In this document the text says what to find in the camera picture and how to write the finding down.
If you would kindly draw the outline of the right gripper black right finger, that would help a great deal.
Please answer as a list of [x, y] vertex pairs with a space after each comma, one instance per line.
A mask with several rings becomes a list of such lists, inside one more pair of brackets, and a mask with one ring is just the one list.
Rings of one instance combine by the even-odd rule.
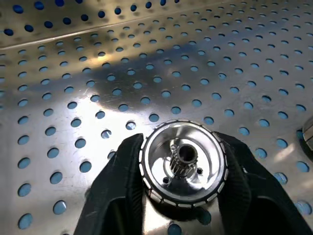
[[218, 196], [225, 235], [313, 235], [276, 178], [235, 137], [217, 133], [228, 177]]

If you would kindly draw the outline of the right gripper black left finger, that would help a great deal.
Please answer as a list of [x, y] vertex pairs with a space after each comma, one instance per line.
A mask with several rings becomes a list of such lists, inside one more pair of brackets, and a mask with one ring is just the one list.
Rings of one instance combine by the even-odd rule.
[[142, 143], [142, 134], [122, 141], [88, 189], [73, 235], [142, 235]]

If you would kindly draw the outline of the shiny metal gear hub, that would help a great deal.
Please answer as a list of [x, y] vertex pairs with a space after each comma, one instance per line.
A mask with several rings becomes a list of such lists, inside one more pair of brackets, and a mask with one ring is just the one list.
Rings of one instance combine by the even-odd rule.
[[183, 209], [214, 200], [228, 177], [222, 140], [187, 119], [170, 120], [153, 129], [139, 152], [139, 169], [152, 200]]

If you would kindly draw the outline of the perforated metal tray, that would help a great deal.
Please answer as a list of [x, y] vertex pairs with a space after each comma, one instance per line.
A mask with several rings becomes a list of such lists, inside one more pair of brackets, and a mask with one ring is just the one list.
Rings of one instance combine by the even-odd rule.
[[73, 235], [119, 144], [244, 142], [313, 228], [313, 0], [0, 0], [0, 235]]

